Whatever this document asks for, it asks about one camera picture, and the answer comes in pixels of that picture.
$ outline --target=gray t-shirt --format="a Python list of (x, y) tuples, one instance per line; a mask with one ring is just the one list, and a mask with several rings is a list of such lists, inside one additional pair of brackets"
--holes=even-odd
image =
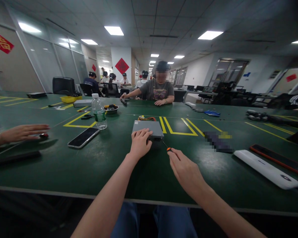
[(162, 100), (166, 99), (168, 96), (174, 96), (173, 85), (170, 82), (165, 82), (164, 84), (158, 84), (157, 81), (150, 80), (140, 88), (142, 94), (147, 94), (147, 100)]

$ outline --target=green workbench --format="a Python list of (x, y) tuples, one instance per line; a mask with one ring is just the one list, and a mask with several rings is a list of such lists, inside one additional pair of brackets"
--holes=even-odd
[[(280, 189), (235, 156), (215, 152), (203, 137), (204, 131), (224, 131), (232, 136), (227, 141), (235, 150), (260, 144), (298, 162), (298, 146), (286, 140), (298, 129), (250, 121), (245, 116), (249, 109), (246, 107), (197, 105), (221, 113), (214, 118), (178, 102), (158, 107), (153, 101), (130, 100), (125, 107), (119, 99), (109, 98), (104, 102), (115, 103), (119, 109), (117, 114), (107, 115), (107, 129), (82, 149), (72, 149), (67, 143), (95, 121), (81, 120), (89, 112), (77, 112), (79, 108), (63, 105), (60, 97), (49, 94), (30, 100), (26, 93), (0, 93), (0, 132), (22, 124), (44, 123), (51, 127), (46, 141), (0, 148), (2, 158), (34, 150), (42, 153), (40, 159), (0, 167), (1, 190), (94, 198), (129, 152), (133, 122), (144, 115), (160, 121), (165, 143), (182, 150), (197, 163), (205, 181), (237, 211), (298, 216), (297, 189)], [(51, 104), (64, 110), (47, 107)], [(298, 120), (298, 111), (255, 110)], [(269, 163), (298, 180), (297, 174)], [(162, 143), (138, 162), (125, 198), (142, 203), (196, 206), (177, 182)]]

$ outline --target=blue gloves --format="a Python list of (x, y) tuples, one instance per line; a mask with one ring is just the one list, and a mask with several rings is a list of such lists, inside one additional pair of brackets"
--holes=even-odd
[(217, 113), (216, 111), (210, 111), (210, 110), (207, 110), (204, 113), (209, 116), (215, 116), (215, 117), (219, 117), (221, 115), (220, 113)]

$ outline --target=water bottle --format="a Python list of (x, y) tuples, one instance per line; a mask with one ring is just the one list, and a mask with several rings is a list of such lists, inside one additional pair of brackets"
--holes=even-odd
[(98, 94), (92, 94), (92, 112), (95, 116), (96, 127), (100, 130), (107, 128), (107, 120), (105, 115), (105, 110), (99, 100)]

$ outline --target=small bowl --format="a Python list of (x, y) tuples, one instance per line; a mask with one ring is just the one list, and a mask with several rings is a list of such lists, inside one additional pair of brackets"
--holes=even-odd
[(119, 108), (119, 106), (116, 106), (116, 109), (114, 109), (114, 110), (106, 110), (106, 108), (104, 108), (104, 110), (107, 112), (106, 113), (107, 115), (111, 115), (111, 114), (117, 113), (118, 108)]

